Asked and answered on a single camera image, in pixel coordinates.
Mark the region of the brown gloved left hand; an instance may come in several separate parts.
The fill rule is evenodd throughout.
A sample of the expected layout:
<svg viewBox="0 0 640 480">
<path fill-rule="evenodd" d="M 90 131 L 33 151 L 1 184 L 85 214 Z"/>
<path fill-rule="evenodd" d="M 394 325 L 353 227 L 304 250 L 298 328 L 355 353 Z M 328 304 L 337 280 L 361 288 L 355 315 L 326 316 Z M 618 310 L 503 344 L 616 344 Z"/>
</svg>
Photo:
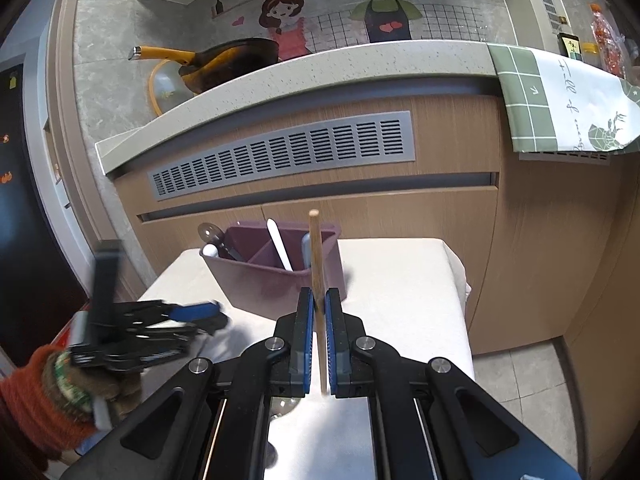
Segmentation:
<svg viewBox="0 0 640 480">
<path fill-rule="evenodd" d="M 95 422 L 94 401 L 101 399 L 119 422 L 142 398 L 139 372 L 119 373 L 102 368 L 73 366 L 70 352 L 55 351 L 42 372 L 43 391 L 53 405 L 74 422 Z"/>
</svg>

